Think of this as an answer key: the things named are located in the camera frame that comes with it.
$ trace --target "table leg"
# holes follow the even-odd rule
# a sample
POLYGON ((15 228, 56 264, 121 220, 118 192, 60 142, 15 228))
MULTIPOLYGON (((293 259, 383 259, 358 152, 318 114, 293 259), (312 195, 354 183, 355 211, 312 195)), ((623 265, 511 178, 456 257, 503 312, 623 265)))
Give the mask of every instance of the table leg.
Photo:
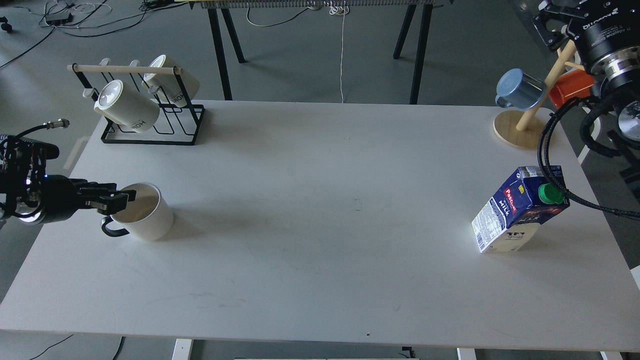
POLYGON ((458 348, 458 360, 476 360, 474 348, 458 348))
POLYGON ((220 35, 218 13, 216 12, 216 9, 207 9, 207 13, 209 14, 209 25, 211 26, 211 35, 213 36, 213 46, 216 50, 220 82, 222 83, 222 93, 225 96, 225 100, 233 100, 231 96, 231 85, 229 83, 229 73, 227 71, 227 61, 225 60, 225 50, 222 46, 222 36, 220 35))
POLYGON ((171 360, 189 360, 193 339, 176 339, 171 360))
POLYGON ((234 51, 236 52, 236 58, 239 63, 246 63, 244 55, 242 54, 242 49, 240 48, 240 41, 238 41, 238 34, 236 33, 236 27, 234 26, 234 20, 231 18, 231 13, 229 12, 229 9, 220 9, 220 11, 222 12, 222 18, 225 19, 227 31, 231 38, 231 44, 233 44, 234 51))
POLYGON ((422 21, 420 22, 420 35, 418 38, 418 51, 415 55, 415 67, 413 68, 413 83, 411 84, 411 97, 409 104, 418 103, 420 81, 422 80, 422 67, 424 66, 424 54, 427 51, 427 38, 431 25, 431 13, 433 4, 425 4, 422 8, 422 21))
POLYGON ((398 35, 398 41, 396 42, 396 50, 394 51, 394 59, 400 58, 404 41, 406 40, 406 34, 409 32, 409 26, 411 26, 411 20, 413 20, 413 14, 415 13, 415 5, 409 5, 406 7, 406 13, 404 14, 404 21, 402 22, 402 28, 398 35))
POLYGON ((601 351, 600 356, 602 356, 602 360, 622 360, 622 355, 619 352, 601 351))

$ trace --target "milk carton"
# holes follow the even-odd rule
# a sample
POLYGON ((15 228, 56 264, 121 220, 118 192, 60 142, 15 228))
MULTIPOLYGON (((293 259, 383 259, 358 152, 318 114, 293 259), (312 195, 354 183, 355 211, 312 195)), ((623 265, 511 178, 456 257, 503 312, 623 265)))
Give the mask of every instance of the milk carton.
MULTIPOLYGON (((551 171, 564 185, 562 168, 551 171)), ((539 167, 518 167, 471 223, 480 252, 518 250, 541 224, 568 207, 569 200, 539 167)))

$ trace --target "orange mug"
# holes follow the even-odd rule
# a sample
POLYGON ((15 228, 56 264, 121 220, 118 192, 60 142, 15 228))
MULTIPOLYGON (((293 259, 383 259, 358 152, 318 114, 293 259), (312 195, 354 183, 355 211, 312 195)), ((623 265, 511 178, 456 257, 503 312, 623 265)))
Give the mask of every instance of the orange mug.
POLYGON ((584 70, 574 70, 562 75, 556 85, 549 91, 549 99, 560 108, 568 99, 572 97, 587 97, 591 95, 589 89, 595 82, 591 75, 584 70))

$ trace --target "blue metal mug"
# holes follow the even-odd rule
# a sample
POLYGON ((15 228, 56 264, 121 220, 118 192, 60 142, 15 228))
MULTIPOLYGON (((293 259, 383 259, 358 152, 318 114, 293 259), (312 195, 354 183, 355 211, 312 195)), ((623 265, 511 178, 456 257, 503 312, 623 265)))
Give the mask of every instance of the blue metal mug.
POLYGON ((546 89, 544 81, 527 75, 521 69, 511 69, 498 81, 495 104, 501 108, 513 106, 525 111, 542 101, 546 89))

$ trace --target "gray floor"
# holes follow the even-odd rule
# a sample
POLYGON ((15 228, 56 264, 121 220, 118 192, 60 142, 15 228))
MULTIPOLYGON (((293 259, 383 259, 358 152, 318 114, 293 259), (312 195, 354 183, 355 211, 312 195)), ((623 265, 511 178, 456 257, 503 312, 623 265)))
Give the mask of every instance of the gray floor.
MULTIPOLYGON (((419 104, 493 106, 495 84, 508 69, 521 67, 543 78, 553 58, 522 26, 507 1, 456 1, 436 9, 422 77, 419 104)), ((41 1, 0 1, 0 16, 9 18, 14 32, 0 32, 0 63, 23 52, 43 38, 49 29, 39 28, 41 1)), ((97 25, 138 11, 139 1, 110 0, 110 14, 97 12, 86 25, 97 25)), ((298 9, 256 9, 252 20, 269 24, 286 19, 298 9)), ((404 16, 402 6, 351 8, 344 24, 343 89, 345 102, 403 104, 409 89, 417 41, 415 23, 407 38, 403 57, 391 54, 404 16)), ((234 100, 340 102, 340 48, 342 17, 328 9, 307 11, 297 19, 273 28, 256 28, 244 19, 244 10, 232 10, 239 39, 249 63, 235 62, 223 30, 234 100)), ((133 24, 122 21, 100 29, 69 30, 91 35, 133 24)), ((65 117, 72 126, 41 131, 33 138, 55 143, 61 156, 49 162, 50 174, 68 176, 75 161, 74 148, 82 148, 98 121, 92 103, 81 97, 82 86, 65 70, 71 63, 97 64, 111 58, 114 65, 133 59, 149 63, 166 53, 201 81, 197 99, 222 99, 209 22, 205 10, 183 6, 147 14, 132 29, 96 38, 74 38, 56 30, 36 49, 0 69, 0 133, 15 134, 48 120, 65 117)), ((565 129, 579 152, 575 119, 565 129)), ((590 155, 584 163, 592 187, 602 204, 640 210, 617 171, 620 161, 590 155)), ((607 217, 630 268, 640 265, 640 227, 630 220, 607 217)), ((9 221, 0 233, 0 299, 4 297, 36 235, 38 227, 9 221)), ((28 359, 62 340, 62 334, 0 332, 0 358, 28 359)), ((39 359, 111 359, 118 337, 75 335, 47 351, 39 359)), ((173 340, 127 338, 120 359, 170 359, 173 340)), ((422 359, 456 359, 455 349, 415 348, 422 359)), ((478 350, 479 359, 599 359, 597 353, 478 350)), ((248 343, 198 341, 193 359, 231 360, 235 357, 404 358, 399 347, 322 343, 248 343)))

